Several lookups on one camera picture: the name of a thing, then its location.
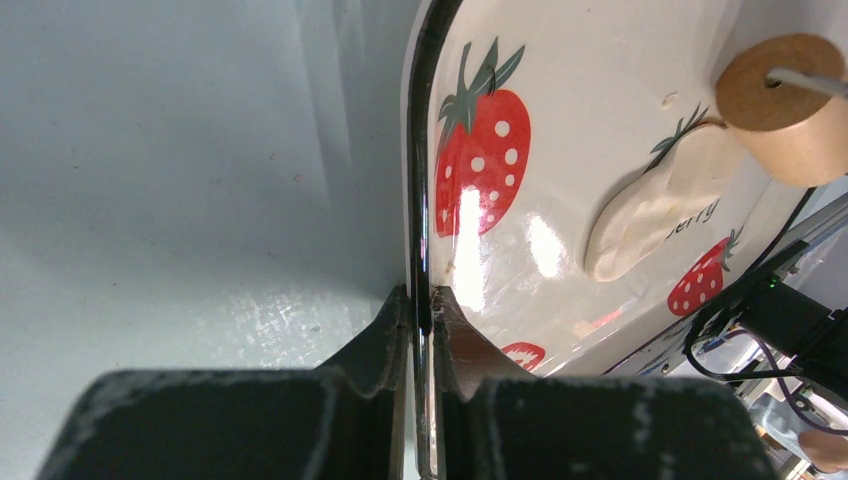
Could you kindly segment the strawberry print rectangular tray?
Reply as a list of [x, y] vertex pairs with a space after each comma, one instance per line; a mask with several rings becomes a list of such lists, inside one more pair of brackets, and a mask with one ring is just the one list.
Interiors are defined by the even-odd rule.
[[725, 281], [803, 215], [752, 159], [619, 280], [583, 270], [591, 224], [627, 182], [719, 114], [718, 68], [757, 41], [847, 43], [843, 1], [423, 1], [404, 65], [409, 269], [423, 305], [449, 287], [487, 348], [528, 372], [683, 372], [668, 296], [731, 249]]

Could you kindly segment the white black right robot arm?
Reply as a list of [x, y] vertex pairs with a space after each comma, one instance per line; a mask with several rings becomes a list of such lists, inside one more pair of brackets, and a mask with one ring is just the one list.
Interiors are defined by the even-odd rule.
[[[696, 371], [721, 382], [799, 378], [824, 389], [847, 406], [847, 310], [832, 310], [786, 285], [777, 270], [810, 248], [798, 240], [757, 269], [744, 274], [695, 314], [683, 354]], [[693, 346], [708, 323], [737, 323], [747, 335], [792, 359], [783, 369], [718, 373], [696, 359]]]

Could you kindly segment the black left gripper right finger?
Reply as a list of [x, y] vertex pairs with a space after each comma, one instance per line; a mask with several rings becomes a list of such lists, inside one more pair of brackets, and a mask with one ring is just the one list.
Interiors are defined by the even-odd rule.
[[444, 479], [772, 479], [732, 391], [693, 378], [538, 378], [433, 292]]

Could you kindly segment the white dough piece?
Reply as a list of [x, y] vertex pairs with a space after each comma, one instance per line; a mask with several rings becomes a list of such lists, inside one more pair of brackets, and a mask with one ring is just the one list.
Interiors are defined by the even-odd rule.
[[682, 135], [601, 210], [587, 241], [586, 274], [611, 282], [632, 270], [672, 228], [719, 199], [745, 156], [727, 128], [704, 124]]

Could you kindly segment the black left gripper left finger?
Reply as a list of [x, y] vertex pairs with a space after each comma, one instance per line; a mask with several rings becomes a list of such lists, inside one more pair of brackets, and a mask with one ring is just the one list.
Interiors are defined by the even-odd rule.
[[410, 301], [313, 369], [119, 370], [79, 397], [42, 479], [399, 479]]

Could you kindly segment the wooden dough roller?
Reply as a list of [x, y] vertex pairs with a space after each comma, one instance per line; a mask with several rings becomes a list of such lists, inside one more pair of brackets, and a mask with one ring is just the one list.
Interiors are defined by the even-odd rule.
[[716, 104], [730, 132], [773, 178], [810, 188], [847, 174], [847, 100], [808, 90], [774, 69], [847, 79], [843, 53], [829, 40], [796, 33], [737, 55], [719, 76]]

